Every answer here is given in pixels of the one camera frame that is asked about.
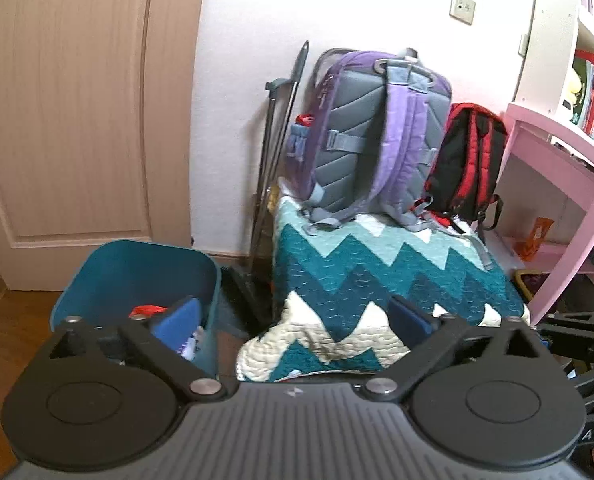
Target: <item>door panel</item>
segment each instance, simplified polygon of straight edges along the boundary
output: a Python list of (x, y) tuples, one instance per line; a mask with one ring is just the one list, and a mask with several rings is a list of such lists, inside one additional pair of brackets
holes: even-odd
[(189, 245), (200, 3), (0, 0), (0, 273), (9, 288), (63, 288), (113, 238)]

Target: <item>chevron quilt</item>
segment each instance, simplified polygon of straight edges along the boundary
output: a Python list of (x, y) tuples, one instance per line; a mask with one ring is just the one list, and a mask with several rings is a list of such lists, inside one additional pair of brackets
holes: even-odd
[(461, 238), (412, 233), (386, 217), (358, 215), (308, 236), (299, 203), (282, 196), (275, 215), (273, 294), (280, 321), (237, 356), (240, 381), (280, 381), (322, 372), (372, 373), (408, 349), (384, 311), (399, 294), (439, 316), (498, 325), (528, 309), (497, 266), (486, 272)]

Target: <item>storage bin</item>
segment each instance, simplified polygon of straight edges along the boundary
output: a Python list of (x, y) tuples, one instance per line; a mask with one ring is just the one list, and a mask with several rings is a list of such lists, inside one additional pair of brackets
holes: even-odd
[(93, 326), (120, 324), (135, 306), (171, 306), (187, 296), (202, 304), (204, 336), (193, 363), (217, 375), (216, 315), (221, 270), (193, 249), (115, 240), (91, 253), (51, 312), (51, 330), (66, 316)]

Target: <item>round pad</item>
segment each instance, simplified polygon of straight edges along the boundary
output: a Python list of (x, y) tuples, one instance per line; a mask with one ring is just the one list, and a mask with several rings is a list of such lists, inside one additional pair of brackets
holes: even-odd
[(140, 370), (84, 357), (23, 374), (2, 408), (16, 454), (51, 469), (90, 471), (129, 462), (170, 428), (173, 391)]
[(583, 399), (556, 366), (509, 355), (431, 375), (414, 391), (411, 412), (446, 451), (503, 469), (564, 457), (586, 420)]
[[(503, 407), (498, 399), (512, 399)], [(477, 384), (466, 394), (466, 404), (475, 415), (490, 422), (513, 424), (531, 418), (541, 406), (538, 394), (523, 384), (490, 381)]]

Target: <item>black backpack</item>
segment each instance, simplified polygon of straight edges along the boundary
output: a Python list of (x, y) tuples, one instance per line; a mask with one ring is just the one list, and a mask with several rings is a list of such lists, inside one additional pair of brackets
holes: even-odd
[[(477, 233), (493, 230), (503, 208), (494, 194), (508, 133), (501, 118), (473, 103), (453, 104), (446, 123), (446, 135), (435, 166), (426, 180), (432, 202), (426, 207), (436, 217), (452, 221), (454, 216), (472, 223), (478, 221)], [(497, 204), (494, 221), (484, 227), (486, 210)]]

